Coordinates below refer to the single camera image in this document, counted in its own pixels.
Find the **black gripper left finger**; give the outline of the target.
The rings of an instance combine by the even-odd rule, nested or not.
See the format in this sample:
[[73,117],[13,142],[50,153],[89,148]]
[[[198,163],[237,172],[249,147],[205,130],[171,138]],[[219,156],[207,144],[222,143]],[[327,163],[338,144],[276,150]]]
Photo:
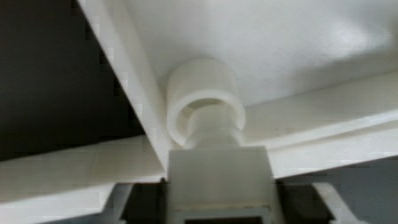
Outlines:
[[100,216],[100,224],[166,224],[167,184],[119,183]]

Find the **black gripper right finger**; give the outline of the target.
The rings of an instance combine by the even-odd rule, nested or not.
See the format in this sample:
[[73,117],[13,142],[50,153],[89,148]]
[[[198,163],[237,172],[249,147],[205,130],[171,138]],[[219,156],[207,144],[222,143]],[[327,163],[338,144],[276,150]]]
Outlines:
[[283,183],[279,199],[286,224],[370,224],[352,212],[331,183]]

